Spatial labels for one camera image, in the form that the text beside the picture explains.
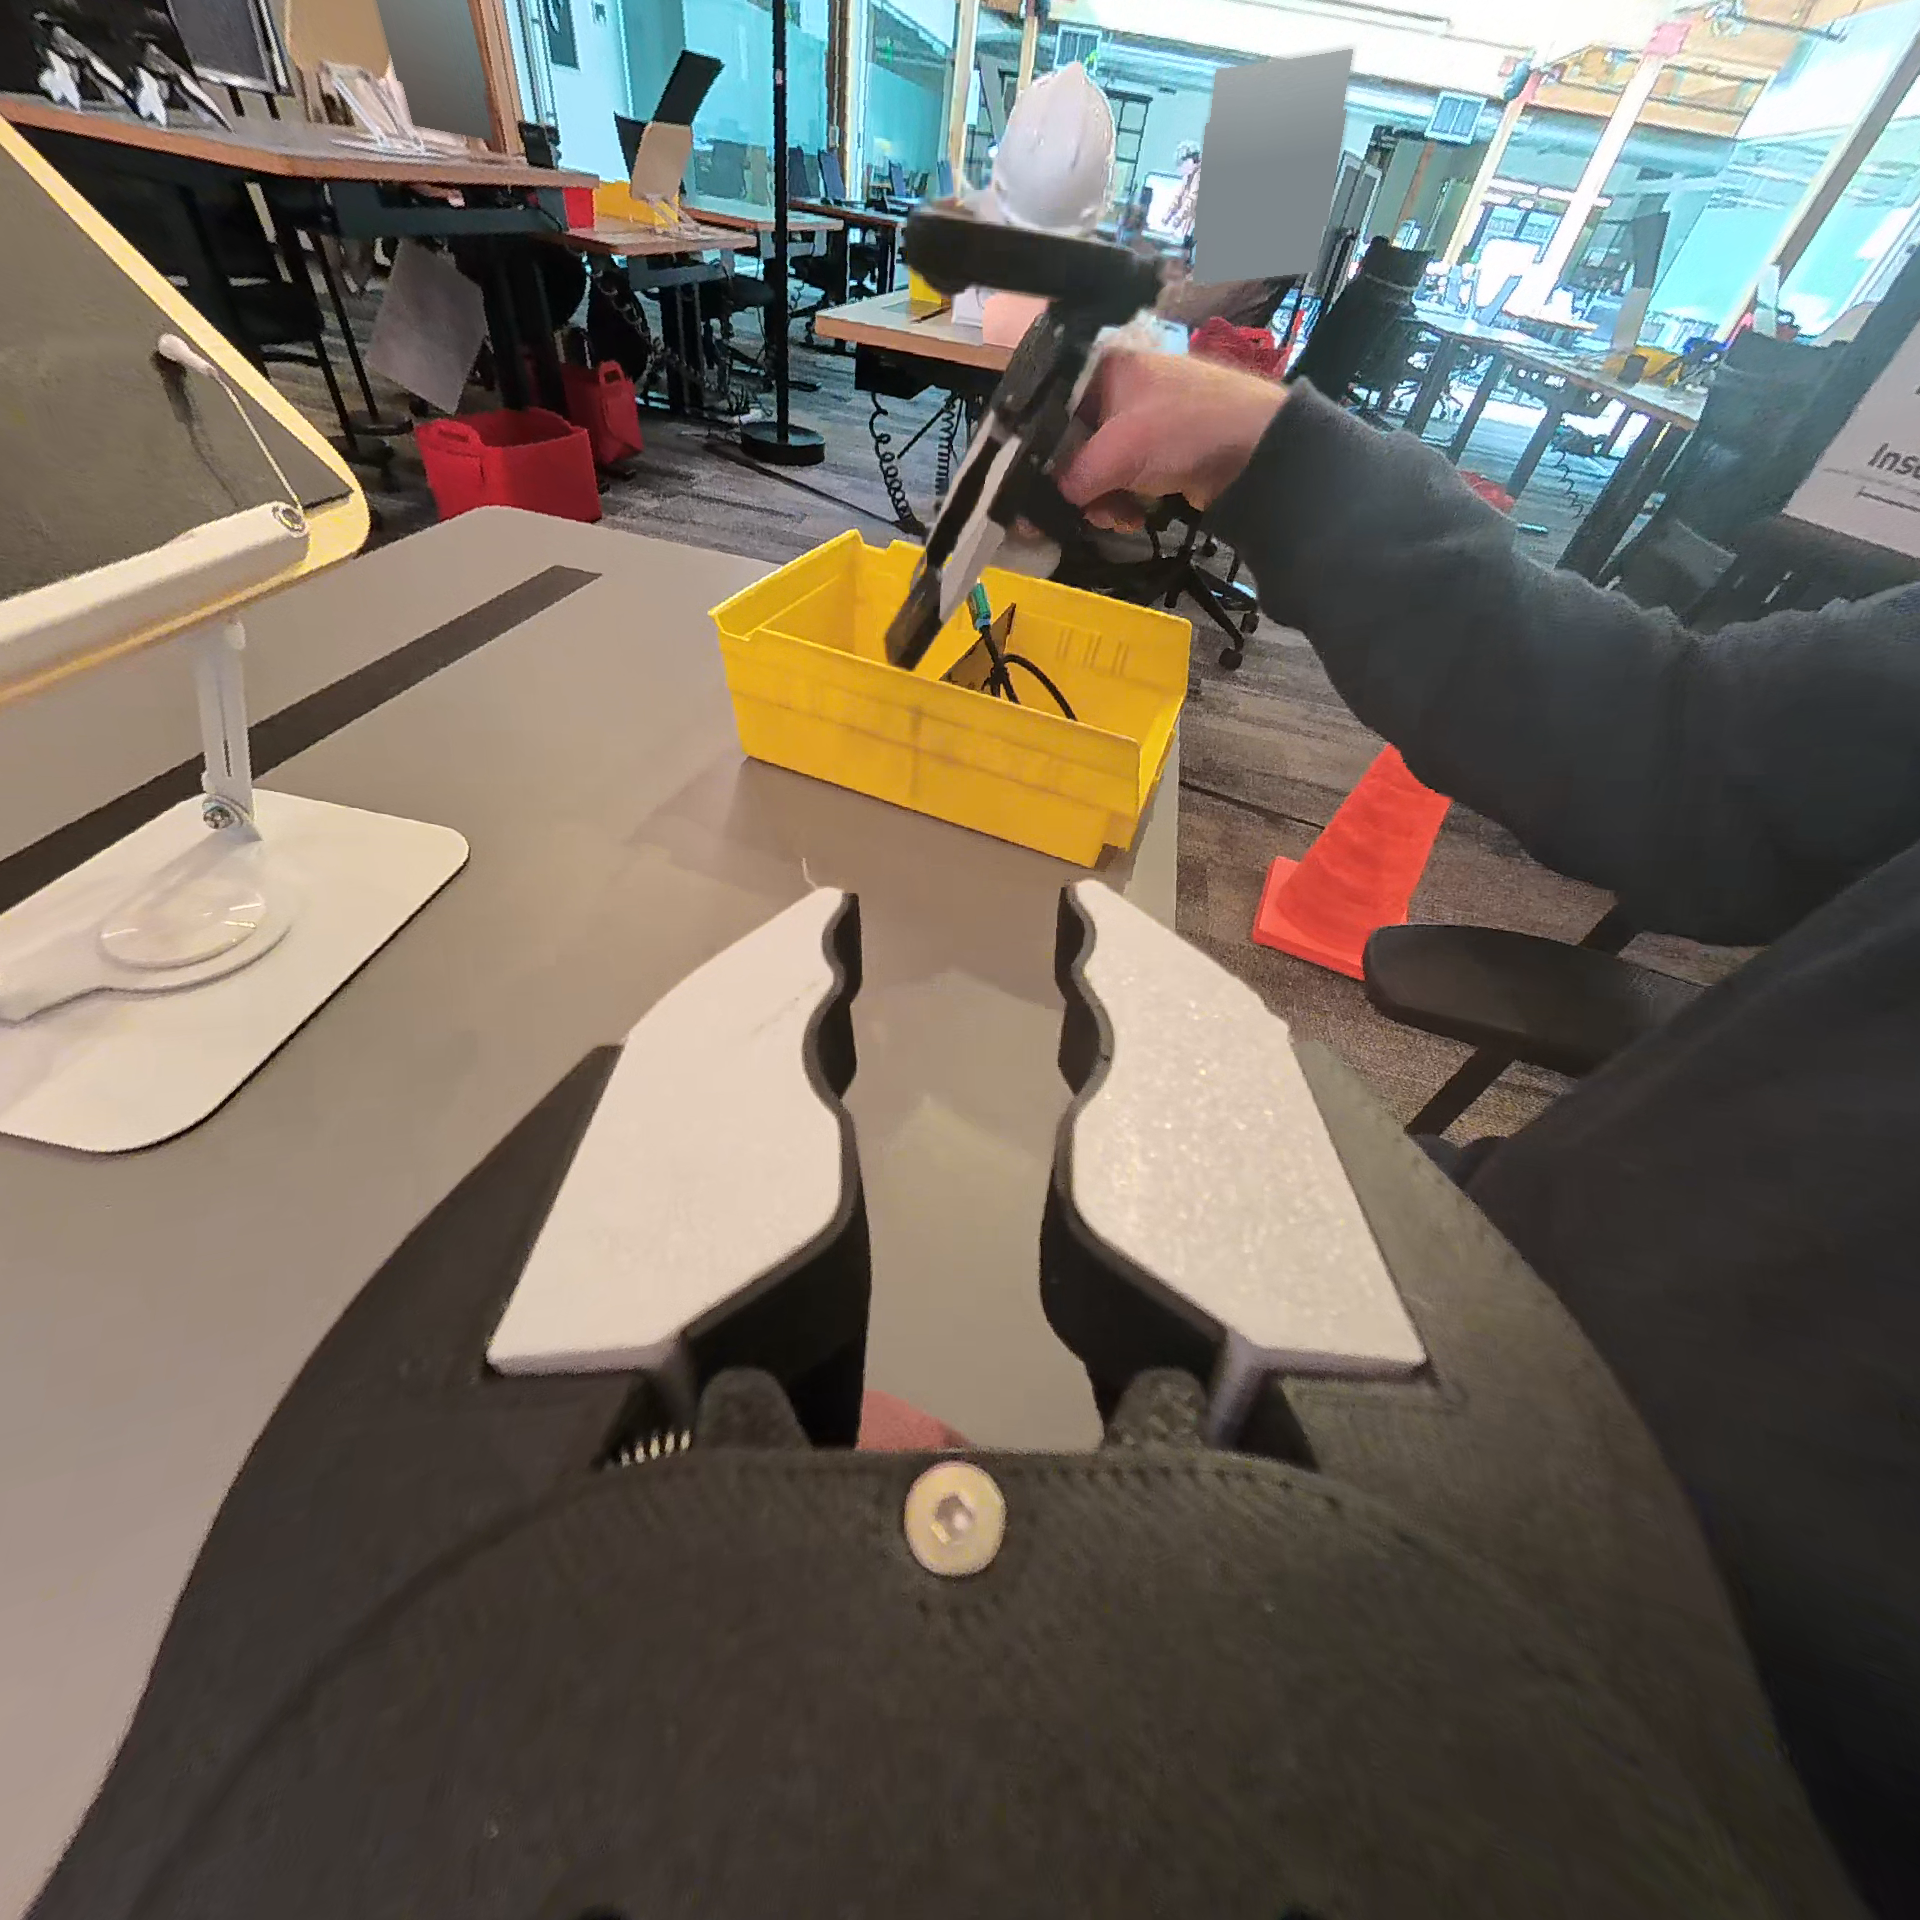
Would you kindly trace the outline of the long wooden desk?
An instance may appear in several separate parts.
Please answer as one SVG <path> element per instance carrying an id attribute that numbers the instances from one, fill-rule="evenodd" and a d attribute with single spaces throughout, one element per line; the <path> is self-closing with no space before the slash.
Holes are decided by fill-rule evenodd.
<path id="1" fill-rule="evenodd" d="M 500 405 L 563 412 L 539 259 L 568 242 L 587 177 L 292 120 L 161 129 L 20 91 L 4 120 L 256 369 L 317 374 L 352 462 L 389 462 L 403 425 L 378 409 L 325 242 L 446 245 L 477 270 Z"/>

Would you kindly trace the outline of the black pole stand round base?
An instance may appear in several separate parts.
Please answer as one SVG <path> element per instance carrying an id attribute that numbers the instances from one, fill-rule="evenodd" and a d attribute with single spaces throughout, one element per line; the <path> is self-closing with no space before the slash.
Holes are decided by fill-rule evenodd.
<path id="1" fill-rule="evenodd" d="M 772 381 L 774 412 L 769 418 L 745 422 L 738 429 L 740 446 L 749 459 L 774 468 L 817 468 L 825 462 L 825 438 L 819 429 L 802 425 L 790 413 L 790 374 L 789 374 L 789 188 L 787 188 L 787 12 L 784 3 L 770 4 L 770 44 L 772 44 L 772 170 L 774 170 L 774 226 L 772 253 L 763 262 L 765 306 L 761 321 L 765 324 L 761 344 L 761 362 Z"/>

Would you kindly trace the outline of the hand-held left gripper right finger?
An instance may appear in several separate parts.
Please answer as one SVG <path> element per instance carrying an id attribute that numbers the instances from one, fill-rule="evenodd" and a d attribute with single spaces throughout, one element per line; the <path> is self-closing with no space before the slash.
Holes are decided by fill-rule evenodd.
<path id="1" fill-rule="evenodd" d="M 1101 1416 L 1145 1373 L 1237 1445 L 1283 1379 L 1403 1384 L 1427 1347 L 1258 992 L 1101 880 L 1061 892 L 1042 1309 Z"/>

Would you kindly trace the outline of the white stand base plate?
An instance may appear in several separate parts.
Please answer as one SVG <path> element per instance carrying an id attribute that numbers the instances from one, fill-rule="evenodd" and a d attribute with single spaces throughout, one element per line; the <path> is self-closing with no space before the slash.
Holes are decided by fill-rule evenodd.
<path id="1" fill-rule="evenodd" d="M 13 595 L 4 701 L 163 640 L 200 701 L 200 793 L 2 918 L 2 1133 L 86 1157 L 212 1115 L 468 861 L 453 828 L 259 786 L 243 612 L 308 564 L 284 499 Z"/>

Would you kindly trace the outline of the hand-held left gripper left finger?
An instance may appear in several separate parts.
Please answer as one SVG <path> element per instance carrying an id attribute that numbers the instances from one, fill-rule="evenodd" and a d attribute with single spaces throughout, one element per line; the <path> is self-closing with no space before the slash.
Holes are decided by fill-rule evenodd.
<path id="1" fill-rule="evenodd" d="M 618 1049 L 486 1345 L 500 1376 L 644 1376 L 678 1420 L 734 1370 L 858 1442 L 874 1248 L 849 1090 L 860 900 L 817 888 Z"/>

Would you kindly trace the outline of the person's right forearm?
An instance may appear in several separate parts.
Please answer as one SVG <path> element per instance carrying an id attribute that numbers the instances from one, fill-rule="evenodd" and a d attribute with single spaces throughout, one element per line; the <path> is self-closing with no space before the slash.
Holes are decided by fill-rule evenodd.
<path id="1" fill-rule="evenodd" d="M 1310 386 L 1209 512 L 1416 777 L 1696 944 L 1916 960 L 1916 590 L 1684 628 L 1525 558 L 1425 443 Z"/>

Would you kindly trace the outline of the person's black office chair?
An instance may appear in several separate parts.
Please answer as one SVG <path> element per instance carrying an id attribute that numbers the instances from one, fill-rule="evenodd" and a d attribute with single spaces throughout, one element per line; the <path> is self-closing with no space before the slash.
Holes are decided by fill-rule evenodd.
<path id="1" fill-rule="evenodd" d="M 1472 1049 L 1409 1133 L 1443 1137 L 1510 1066 L 1582 1080 L 1684 1013 L 1700 988 L 1628 960 L 1634 938 L 1616 910 L 1577 944 L 1507 929 L 1376 929 L 1361 953 L 1373 1010 Z"/>

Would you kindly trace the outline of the orange traffic cone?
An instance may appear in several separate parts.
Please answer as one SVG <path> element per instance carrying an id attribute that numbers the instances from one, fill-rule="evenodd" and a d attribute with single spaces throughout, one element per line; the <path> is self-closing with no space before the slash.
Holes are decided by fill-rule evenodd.
<path id="1" fill-rule="evenodd" d="M 1380 747 L 1308 853 L 1270 861 L 1253 942 L 1363 980 L 1365 946 L 1405 924 L 1450 809 L 1400 750 Z"/>

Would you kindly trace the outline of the white hard hat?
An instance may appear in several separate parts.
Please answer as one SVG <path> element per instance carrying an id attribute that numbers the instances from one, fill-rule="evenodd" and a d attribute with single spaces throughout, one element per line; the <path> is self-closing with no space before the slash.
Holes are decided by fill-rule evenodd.
<path id="1" fill-rule="evenodd" d="M 1020 94 L 993 157 L 986 218 L 1018 228 L 1089 237 L 1110 202 L 1115 123 L 1083 65 L 1061 67 Z"/>

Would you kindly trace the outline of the red storage tote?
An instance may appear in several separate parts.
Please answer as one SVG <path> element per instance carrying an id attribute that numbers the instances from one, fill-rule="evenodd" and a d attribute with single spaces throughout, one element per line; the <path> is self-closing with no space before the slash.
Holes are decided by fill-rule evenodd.
<path id="1" fill-rule="evenodd" d="M 496 409 L 414 425 L 441 522 L 485 507 L 601 522 L 590 434 L 542 406 Z"/>
<path id="2" fill-rule="evenodd" d="M 560 369 L 564 418 L 586 433 L 598 468 L 620 468 L 643 456 L 636 386 L 625 365 L 608 360 Z"/>

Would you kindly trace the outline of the yellow plastic bin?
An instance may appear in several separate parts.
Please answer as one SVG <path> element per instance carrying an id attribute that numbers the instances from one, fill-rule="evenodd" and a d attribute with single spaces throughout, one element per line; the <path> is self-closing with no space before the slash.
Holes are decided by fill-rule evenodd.
<path id="1" fill-rule="evenodd" d="M 882 638 L 922 552 L 838 536 L 712 610 L 740 750 L 1092 869 L 1133 845 L 1190 674 L 1190 621 L 993 568 L 1013 698 L 958 674 L 966 610 L 900 669 Z"/>

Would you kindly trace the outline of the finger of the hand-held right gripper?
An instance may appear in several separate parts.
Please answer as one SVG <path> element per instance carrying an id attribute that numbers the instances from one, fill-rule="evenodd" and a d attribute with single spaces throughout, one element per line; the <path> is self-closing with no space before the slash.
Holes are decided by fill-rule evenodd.
<path id="1" fill-rule="evenodd" d="M 882 638 L 889 666 L 918 667 L 1005 539 L 1020 525 L 1037 524 L 1028 504 L 1037 477 L 1035 451 L 1022 438 L 986 434 L 971 446 Z"/>

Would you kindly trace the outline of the grey hanging paper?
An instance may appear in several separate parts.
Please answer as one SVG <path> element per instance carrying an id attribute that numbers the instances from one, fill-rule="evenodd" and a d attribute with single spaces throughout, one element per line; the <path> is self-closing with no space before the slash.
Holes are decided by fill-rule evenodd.
<path id="1" fill-rule="evenodd" d="M 450 252 L 403 237 L 374 308 L 368 369 L 435 413 L 456 417 L 486 337 L 482 288 Z"/>

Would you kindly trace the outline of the braided HDMI cable green plugs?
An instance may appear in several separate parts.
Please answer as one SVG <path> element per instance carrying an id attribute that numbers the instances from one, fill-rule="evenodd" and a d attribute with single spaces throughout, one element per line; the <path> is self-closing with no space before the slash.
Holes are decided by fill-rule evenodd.
<path id="1" fill-rule="evenodd" d="M 969 612 L 969 603 L 979 605 L 980 610 L 993 605 L 990 593 L 982 582 L 971 588 L 971 593 L 966 597 L 966 612 Z M 1020 686 L 1026 684 L 1026 681 L 1034 681 L 1046 696 L 1046 700 L 1054 705 L 1054 709 L 1059 710 L 1061 717 L 1065 717 L 1068 723 L 1077 720 L 1077 713 L 1075 713 L 1072 705 L 1068 701 L 1065 692 L 1059 688 L 1054 677 L 1050 677 L 1050 672 L 1044 672 L 1035 661 L 1016 651 L 1013 645 L 1011 645 L 1011 658 L 1013 658 L 1013 681 L 1016 681 L 1016 692 L 1018 692 L 1018 705 L 1013 705 L 1013 706 L 1022 705 Z"/>

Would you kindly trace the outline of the person's right hand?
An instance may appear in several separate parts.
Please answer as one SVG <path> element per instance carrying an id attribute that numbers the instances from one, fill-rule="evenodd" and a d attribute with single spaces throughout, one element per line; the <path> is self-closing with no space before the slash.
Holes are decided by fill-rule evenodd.
<path id="1" fill-rule="evenodd" d="M 1083 437 L 1054 465 L 1054 486 L 1090 524 L 1140 525 L 1182 499 L 1217 506 L 1254 459 L 1290 388 L 1274 379 L 1145 347 L 1110 347 L 1081 397 Z"/>

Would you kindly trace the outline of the wood-rimmed black board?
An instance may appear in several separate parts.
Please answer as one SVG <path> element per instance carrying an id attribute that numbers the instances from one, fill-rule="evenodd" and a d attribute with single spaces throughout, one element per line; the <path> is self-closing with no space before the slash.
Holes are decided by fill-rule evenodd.
<path id="1" fill-rule="evenodd" d="M 345 459 L 19 132 L 2 164 L 2 698 L 354 558 Z"/>

